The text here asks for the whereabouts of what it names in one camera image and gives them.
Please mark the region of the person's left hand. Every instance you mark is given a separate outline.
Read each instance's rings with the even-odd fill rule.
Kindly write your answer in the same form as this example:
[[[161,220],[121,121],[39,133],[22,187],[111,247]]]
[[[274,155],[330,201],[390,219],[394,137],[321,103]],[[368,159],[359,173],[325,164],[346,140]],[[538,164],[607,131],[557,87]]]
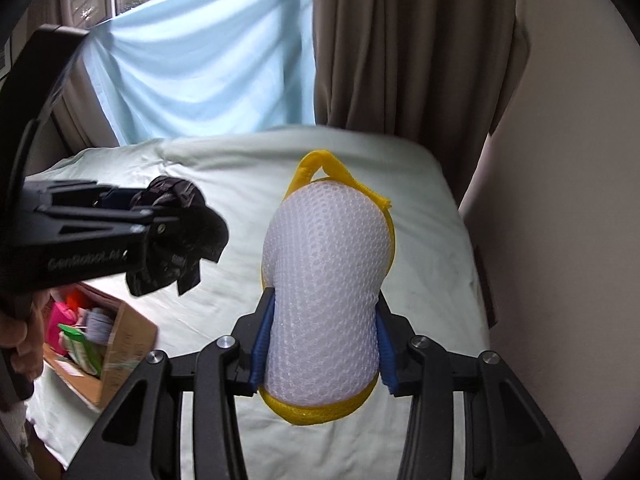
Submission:
[[[50,292],[43,290],[32,296],[32,308],[27,321],[1,315],[1,347],[14,349],[11,363],[17,374],[29,380],[37,379],[43,370],[44,333],[43,309],[50,300]]]

